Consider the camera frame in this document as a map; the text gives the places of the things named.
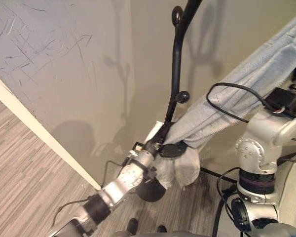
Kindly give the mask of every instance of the gray wall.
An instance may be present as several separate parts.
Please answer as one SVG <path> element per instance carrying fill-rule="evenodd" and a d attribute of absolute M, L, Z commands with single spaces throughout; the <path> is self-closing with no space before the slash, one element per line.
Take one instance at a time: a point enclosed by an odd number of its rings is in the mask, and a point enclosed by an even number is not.
<path fill-rule="evenodd" d="M 105 161 L 122 161 L 133 142 L 164 119 L 170 16 L 185 3 L 0 0 L 0 78 L 101 183 Z M 295 15 L 296 0 L 204 0 L 183 48 L 182 89 L 191 102 Z M 215 171 L 232 165 L 227 162 L 243 127 L 216 136 L 203 165 Z"/>
<path fill-rule="evenodd" d="M 156 119 L 163 120 L 170 96 L 174 27 L 171 12 L 185 0 L 134 0 L 136 138 L 144 138 Z M 204 0 L 183 45 L 181 90 L 194 102 L 242 60 L 296 16 L 296 0 Z M 177 118 L 188 106 L 180 106 Z M 234 143 L 239 124 L 218 134 L 203 151 L 201 165 L 222 172 L 237 165 Z"/>
<path fill-rule="evenodd" d="M 0 0 L 0 78 L 98 181 L 133 143 L 129 0 Z"/>

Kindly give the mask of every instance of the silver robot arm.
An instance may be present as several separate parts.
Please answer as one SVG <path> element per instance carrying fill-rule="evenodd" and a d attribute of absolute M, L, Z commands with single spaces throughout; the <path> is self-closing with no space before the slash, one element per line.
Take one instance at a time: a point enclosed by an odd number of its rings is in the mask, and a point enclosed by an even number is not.
<path fill-rule="evenodd" d="M 48 237 L 91 236 L 97 226 L 104 221 L 122 202 L 125 196 L 146 180 L 151 164 L 159 152 L 171 123 L 165 123 L 152 139 L 147 141 L 138 153 L 133 152 L 118 177 L 92 196 L 76 213 L 55 225 Z"/>
<path fill-rule="evenodd" d="M 240 198 L 231 204 L 234 224 L 252 237 L 263 236 L 266 225 L 278 222 L 275 173 L 283 145 L 296 134 L 296 81 L 288 90 L 276 88 L 268 98 L 279 110 L 256 113 L 236 143 Z"/>

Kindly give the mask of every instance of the black pole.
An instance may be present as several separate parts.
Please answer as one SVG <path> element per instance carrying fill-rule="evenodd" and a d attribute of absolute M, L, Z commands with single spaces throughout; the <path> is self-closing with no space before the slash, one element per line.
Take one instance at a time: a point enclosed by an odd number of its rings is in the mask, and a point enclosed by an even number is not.
<path fill-rule="evenodd" d="M 177 95 L 180 91 L 180 73 L 181 73 L 181 55 L 182 55 L 182 45 L 186 30 L 191 23 L 199 5 L 202 0 L 188 0 L 184 12 L 179 19 L 176 27 L 176 33 L 173 43 L 172 52 L 172 81 L 171 81 L 171 97 L 169 101 L 169 106 L 167 110 L 167 115 L 165 122 L 170 122 L 177 104 Z"/>

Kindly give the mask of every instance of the gray carpet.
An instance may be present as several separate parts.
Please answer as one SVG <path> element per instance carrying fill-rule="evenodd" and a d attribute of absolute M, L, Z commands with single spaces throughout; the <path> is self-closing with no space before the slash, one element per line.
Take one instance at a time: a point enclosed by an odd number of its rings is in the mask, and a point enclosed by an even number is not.
<path fill-rule="evenodd" d="M 155 232 L 163 224 L 169 231 L 210 236 L 219 202 L 216 180 L 201 173 L 192 185 L 184 190 L 175 185 L 155 203 L 131 194 L 93 236 L 124 230 L 133 217 L 139 219 L 138 233 Z M 229 186 L 222 181 L 222 188 Z M 91 185 L 0 102 L 0 237 L 45 236 L 58 206 L 93 193 Z M 66 207 L 58 220 L 76 207 Z"/>

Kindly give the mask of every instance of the black shoe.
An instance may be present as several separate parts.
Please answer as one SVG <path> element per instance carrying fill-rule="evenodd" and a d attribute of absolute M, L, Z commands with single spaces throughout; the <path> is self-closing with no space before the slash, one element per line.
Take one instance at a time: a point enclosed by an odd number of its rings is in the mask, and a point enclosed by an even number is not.
<path fill-rule="evenodd" d="M 132 235 L 135 235 L 138 229 L 138 220 L 132 218 L 129 220 L 127 225 L 127 231 L 129 231 Z"/>
<path fill-rule="evenodd" d="M 167 228 L 163 225 L 158 226 L 158 233 L 167 233 Z"/>

